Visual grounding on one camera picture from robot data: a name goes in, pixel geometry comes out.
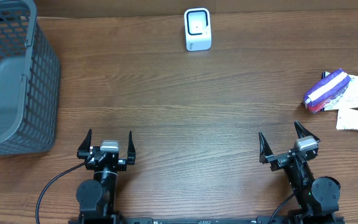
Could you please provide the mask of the white tube with gold cap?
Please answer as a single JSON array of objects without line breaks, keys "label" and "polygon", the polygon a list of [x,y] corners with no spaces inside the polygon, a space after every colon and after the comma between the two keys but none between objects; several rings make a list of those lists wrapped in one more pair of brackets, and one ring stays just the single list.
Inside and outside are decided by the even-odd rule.
[{"label": "white tube with gold cap", "polygon": [[337,130],[358,130],[358,110],[340,109],[337,114]]}]

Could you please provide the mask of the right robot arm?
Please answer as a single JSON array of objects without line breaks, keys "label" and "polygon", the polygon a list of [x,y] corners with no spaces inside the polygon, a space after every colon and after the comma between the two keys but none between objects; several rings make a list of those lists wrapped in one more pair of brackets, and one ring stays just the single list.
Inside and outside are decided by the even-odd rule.
[{"label": "right robot arm", "polygon": [[308,165],[318,155],[320,139],[299,121],[294,126],[298,139],[291,149],[279,155],[273,154],[265,136],[259,133],[259,162],[270,164],[273,172],[284,170],[292,189],[292,194],[277,207],[269,221],[295,197],[299,208],[287,213],[287,223],[339,223],[334,215],[339,210],[339,181],[329,176],[314,178]]}]

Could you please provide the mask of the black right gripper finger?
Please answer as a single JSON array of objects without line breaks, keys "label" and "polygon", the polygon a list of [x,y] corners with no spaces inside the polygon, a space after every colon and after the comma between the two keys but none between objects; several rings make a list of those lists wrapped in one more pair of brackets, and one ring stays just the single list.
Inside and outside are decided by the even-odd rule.
[{"label": "black right gripper finger", "polygon": [[298,120],[294,122],[295,130],[298,135],[298,138],[312,137],[316,142],[320,142],[320,138],[315,136],[313,133],[308,131]]},{"label": "black right gripper finger", "polygon": [[260,145],[260,152],[259,152],[259,162],[262,164],[266,164],[270,162],[270,158],[273,157],[273,152],[264,137],[262,131],[259,132],[259,145]]}]

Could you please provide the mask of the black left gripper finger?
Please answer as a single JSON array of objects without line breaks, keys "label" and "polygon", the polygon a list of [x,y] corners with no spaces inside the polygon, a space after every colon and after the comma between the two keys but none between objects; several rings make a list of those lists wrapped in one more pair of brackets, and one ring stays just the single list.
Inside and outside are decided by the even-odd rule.
[{"label": "black left gripper finger", "polygon": [[85,139],[78,147],[77,152],[89,152],[90,151],[91,137],[92,137],[92,129],[89,129]]},{"label": "black left gripper finger", "polygon": [[129,142],[128,142],[128,148],[127,148],[127,158],[128,159],[135,159],[136,151],[135,146],[132,140],[132,131],[129,132]]}]

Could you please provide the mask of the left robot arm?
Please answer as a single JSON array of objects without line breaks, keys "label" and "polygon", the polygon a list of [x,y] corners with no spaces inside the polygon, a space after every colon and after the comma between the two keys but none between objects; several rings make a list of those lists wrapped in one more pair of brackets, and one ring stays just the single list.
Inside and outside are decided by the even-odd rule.
[{"label": "left robot arm", "polygon": [[100,146],[91,145],[92,130],[77,150],[77,158],[93,171],[93,178],[82,182],[76,190],[80,204],[79,223],[125,223],[125,218],[115,210],[117,175],[135,164],[135,147],[129,134],[127,157],[119,157],[119,143],[103,140]]}]

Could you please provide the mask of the red purple tissue pack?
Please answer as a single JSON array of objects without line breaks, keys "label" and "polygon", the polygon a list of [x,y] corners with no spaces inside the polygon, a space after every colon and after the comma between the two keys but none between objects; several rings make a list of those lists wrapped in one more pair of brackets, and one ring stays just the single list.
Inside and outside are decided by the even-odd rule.
[{"label": "red purple tissue pack", "polygon": [[303,96],[305,108],[317,113],[325,106],[342,95],[351,81],[350,76],[341,68],[329,73],[323,72],[322,78]]}]

